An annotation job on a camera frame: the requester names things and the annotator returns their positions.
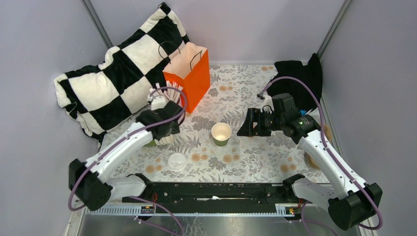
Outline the green paper cup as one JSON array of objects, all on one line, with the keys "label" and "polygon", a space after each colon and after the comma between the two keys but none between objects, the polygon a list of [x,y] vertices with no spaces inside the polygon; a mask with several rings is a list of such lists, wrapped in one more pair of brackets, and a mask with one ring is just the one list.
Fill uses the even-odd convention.
[{"label": "green paper cup", "polygon": [[214,143],[219,147],[223,147],[228,143],[232,135],[232,129],[228,124],[219,122],[211,128],[211,135],[214,138]]}]

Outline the white plastic cup lid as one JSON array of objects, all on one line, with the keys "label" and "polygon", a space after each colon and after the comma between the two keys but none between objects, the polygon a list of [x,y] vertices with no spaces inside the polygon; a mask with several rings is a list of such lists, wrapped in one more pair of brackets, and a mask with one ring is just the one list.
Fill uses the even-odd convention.
[{"label": "white plastic cup lid", "polygon": [[186,167],[187,161],[183,154],[174,153],[168,158],[168,167],[175,172],[179,172]]}]

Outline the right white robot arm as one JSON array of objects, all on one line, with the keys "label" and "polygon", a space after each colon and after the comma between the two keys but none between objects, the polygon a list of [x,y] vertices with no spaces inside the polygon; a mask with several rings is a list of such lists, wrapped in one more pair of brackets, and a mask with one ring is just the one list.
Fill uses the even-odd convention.
[{"label": "right white robot arm", "polygon": [[324,187],[301,174],[294,175],[283,181],[284,200],[293,203],[300,198],[316,204],[345,231],[377,213],[383,193],[380,186],[368,184],[348,166],[322,135],[316,120],[301,114],[290,94],[275,95],[267,107],[268,111],[249,108],[237,135],[269,137],[273,131],[282,131],[315,160],[331,184]]}]

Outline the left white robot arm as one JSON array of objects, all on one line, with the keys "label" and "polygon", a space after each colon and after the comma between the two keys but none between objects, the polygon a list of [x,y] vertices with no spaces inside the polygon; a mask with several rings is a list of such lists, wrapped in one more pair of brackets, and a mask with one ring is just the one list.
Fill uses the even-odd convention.
[{"label": "left white robot arm", "polygon": [[96,155],[80,161],[74,159],[69,164],[68,187],[71,191],[68,207],[73,207],[73,197],[77,197],[83,206],[98,210],[109,200],[135,196],[140,202],[147,202],[152,197],[152,188],[140,174],[112,178],[112,173],[129,156],[153,140],[160,140],[179,133],[178,119],[185,109],[173,101],[163,108],[141,112],[136,122]]}]

